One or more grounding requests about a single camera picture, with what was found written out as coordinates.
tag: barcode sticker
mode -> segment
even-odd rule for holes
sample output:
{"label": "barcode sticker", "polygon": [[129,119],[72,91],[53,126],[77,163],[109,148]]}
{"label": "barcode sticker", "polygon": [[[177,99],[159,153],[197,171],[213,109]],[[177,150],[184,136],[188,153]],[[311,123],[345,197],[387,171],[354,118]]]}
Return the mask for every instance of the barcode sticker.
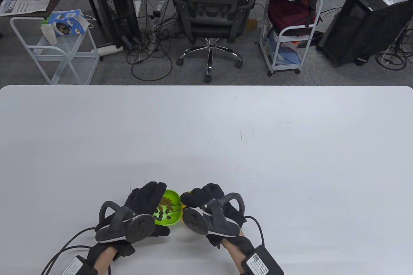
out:
{"label": "barcode sticker", "polygon": [[254,275],[266,275],[268,273],[267,266],[264,264],[264,262],[262,262],[262,260],[256,253],[254,253],[254,255],[247,260],[247,265],[254,273]]}

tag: green bowl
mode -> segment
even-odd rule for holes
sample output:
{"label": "green bowl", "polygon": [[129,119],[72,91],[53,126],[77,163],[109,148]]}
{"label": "green bowl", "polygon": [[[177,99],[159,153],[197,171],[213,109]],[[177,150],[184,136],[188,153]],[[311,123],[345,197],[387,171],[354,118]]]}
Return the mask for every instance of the green bowl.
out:
{"label": "green bowl", "polygon": [[176,191],[166,190],[153,217],[157,225],[177,224],[182,217],[180,195]]}

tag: desk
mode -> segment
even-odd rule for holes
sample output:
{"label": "desk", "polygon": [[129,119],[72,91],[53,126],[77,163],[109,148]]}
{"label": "desk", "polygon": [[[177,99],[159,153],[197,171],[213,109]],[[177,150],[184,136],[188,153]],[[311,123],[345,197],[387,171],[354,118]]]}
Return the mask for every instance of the desk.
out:
{"label": "desk", "polygon": [[[285,274],[412,274],[411,88],[6,86],[0,111],[1,274],[40,274],[105,200],[152,180],[242,194]],[[171,230],[112,274],[238,274],[225,250]],[[254,222],[243,230],[259,244]]]}

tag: chair base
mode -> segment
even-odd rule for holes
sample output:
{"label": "chair base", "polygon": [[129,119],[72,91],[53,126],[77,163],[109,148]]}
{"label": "chair base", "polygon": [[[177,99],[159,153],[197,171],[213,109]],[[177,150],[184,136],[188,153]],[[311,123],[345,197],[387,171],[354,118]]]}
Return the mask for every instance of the chair base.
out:
{"label": "chair base", "polygon": [[234,57],[236,57],[237,62],[235,64],[235,66],[237,68],[241,68],[242,65],[244,64],[244,60],[242,59],[242,57],[239,54],[234,52],[232,49],[229,49],[229,48],[226,48],[226,47],[223,47],[223,46],[220,46],[220,45],[217,44],[217,42],[220,39],[207,39],[207,38],[204,38],[204,40],[206,42],[206,45],[188,48],[176,60],[176,64],[179,65],[179,66],[182,66],[183,65],[183,58],[187,54],[193,53],[194,51],[201,51],[203,49],[208,49],[208,62],[206,64],[206,75],[205,75],[205,78],[204,78],[205,83],[211,83],[211,81],[212,81],[212,76],[211,76],[211,74],[212,74],[212,63],[213,63],[213,56],[214,56],[214,51],[215,50],[224,51],[224,52],[232,54]]}

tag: office chair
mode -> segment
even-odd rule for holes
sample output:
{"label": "office chair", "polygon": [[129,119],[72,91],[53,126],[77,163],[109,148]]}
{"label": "office chair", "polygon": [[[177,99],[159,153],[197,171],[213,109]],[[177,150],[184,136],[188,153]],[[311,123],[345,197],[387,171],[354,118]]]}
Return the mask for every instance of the office chair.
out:
{"label": "office chair", "polygon": [[208,50],[205,83],[212,80],[212,58],[214,51],[224,51],[236,59],[236,67],[241,68],[242,57],[232,49],[220,46],[220,39],[233,43],[244,33],[249,12],[255,5],[255,0],[173,0],[178,12],[178,22],[189,39],[194,44],[197,38],[202,38],[205,45],[191,47],[184,51],[176,64],[183,65],[184,57],[194,51]]}

